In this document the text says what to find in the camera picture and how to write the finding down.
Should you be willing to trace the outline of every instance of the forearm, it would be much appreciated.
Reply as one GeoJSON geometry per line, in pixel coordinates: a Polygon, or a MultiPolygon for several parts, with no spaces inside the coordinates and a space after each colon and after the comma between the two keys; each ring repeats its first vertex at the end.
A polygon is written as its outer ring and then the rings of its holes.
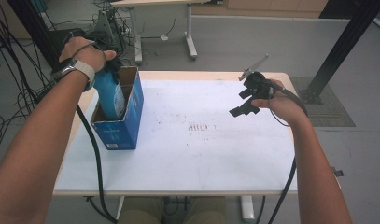
{"type": "Polygon", "coordinates": [[[17,133],[0,165],[0,217],[5,218],[0,223],[7,221],[8,213],[24,218],[47,213],[77,102],[86,82],[87,77],[78,71],[68,74],[17,133]],[[7,203],[8,198],[15,200],[7,203]]]}
{"type": "Polygon", "coordinates": [[[302,223],[351,223],[344,196],[310,120],[302,119],[290,125],[302,223]]]}

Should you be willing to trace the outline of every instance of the watch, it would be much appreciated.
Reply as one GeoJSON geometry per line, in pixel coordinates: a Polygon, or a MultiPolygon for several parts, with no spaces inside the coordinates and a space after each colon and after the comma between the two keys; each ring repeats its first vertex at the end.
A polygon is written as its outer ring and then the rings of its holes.
{"type": "Polygon", "coordinates": [[[56,82],[58,82],[65,75],[74,70],[78,70],[88,77],[88,83],[84,91],[90,90],[94,83],[94,69],[90,65],[83,63],[79,59],[68,58],[66,60],[61,61],[58,64],[57,68],[52,70],[50,75],[56,82]]]}

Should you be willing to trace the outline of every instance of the blue box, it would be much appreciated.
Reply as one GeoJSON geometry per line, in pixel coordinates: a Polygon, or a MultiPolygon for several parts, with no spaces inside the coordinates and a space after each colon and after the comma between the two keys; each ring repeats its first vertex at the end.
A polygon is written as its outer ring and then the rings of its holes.
{"type": "Polygon", "coordinates": [[[125,114],[122,120],[106,120],[100,103],[91,117],[91,126],[108,150],[136,149],[144,96],[137,67],[119,70],[120,85],[125,97],[125,114]]]}

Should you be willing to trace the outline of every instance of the white desk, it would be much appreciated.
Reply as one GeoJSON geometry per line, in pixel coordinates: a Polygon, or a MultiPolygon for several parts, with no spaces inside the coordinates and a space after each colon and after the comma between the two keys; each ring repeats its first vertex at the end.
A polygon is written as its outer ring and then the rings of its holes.
{"type": "Polygon", "coordinates": [[[134,33],[134,59],[137,64],[143,62],[142,49],[141,49],[141,37],[137,32],[136,27],[136,16],[134,14],[134,7],[141,6],[155,6],[155,5],[172,5],[172,4],[186,4],[187,5],[187,32],[185,33],[185,37],[187,40],[187,45],[190,50],[190,56],[192,59],[196,59],[198,57],[198,53],[196,52],[195,45],[193,44],[192,35],[191,35],[191,14],[193,3],[204,3],[210,0],[123,0],[118,2],[112,2],[111,6],[113,7],[126,7],[129,10],[129,14],[131,16],[132,22],[132,30],[134,33]]]}
{"type": "MultiPolygon", "coordinates": [[[[290,133],[268,110],[231,116],[228,111],[244,102],[238,96],[245,88],[237,81],[240,75],[141,71],[145,102],[137,149],[107,151],[96,137],[106,195],[280,194],[294,157],[290,133]]],[[[264,75],[293,91],[287,75],[264,75]]],[[[96,100],[91,99],[87,118],[96,100]]],[[[97,195],[97,190],[93,149],[80,125],[54,193],[97,195]]],[[[293,181],[290,191],[296,190],[293,181]]]]}

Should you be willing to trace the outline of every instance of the pants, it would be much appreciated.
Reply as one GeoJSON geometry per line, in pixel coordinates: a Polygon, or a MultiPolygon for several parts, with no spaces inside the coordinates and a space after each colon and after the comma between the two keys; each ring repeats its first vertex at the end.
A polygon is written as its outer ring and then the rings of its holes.
{"type": "MultiPolygon", "coordinates": [[[[161,197],[125,197],[119,224],[160,224],[161,197]]],[[[195,197],[183,224],[225,224],[225,197],[195,197]]]]}

